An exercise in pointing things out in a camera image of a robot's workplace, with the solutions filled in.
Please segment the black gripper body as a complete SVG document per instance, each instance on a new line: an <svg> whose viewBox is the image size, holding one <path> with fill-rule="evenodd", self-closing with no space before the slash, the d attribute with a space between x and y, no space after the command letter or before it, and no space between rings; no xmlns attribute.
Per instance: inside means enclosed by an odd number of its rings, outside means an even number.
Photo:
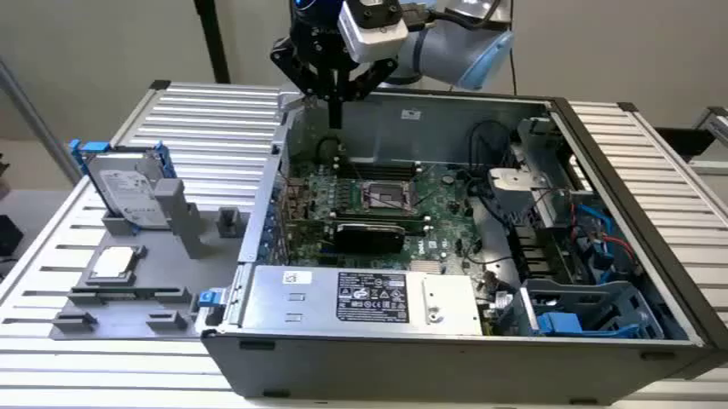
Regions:
<svg viewBox="0 0 728 409"><path fill-rule="evenodd" d="M351 60L338 28L338 17L294 13L290 39L302 62L316 72L352 71L359 64Z"/></svg>

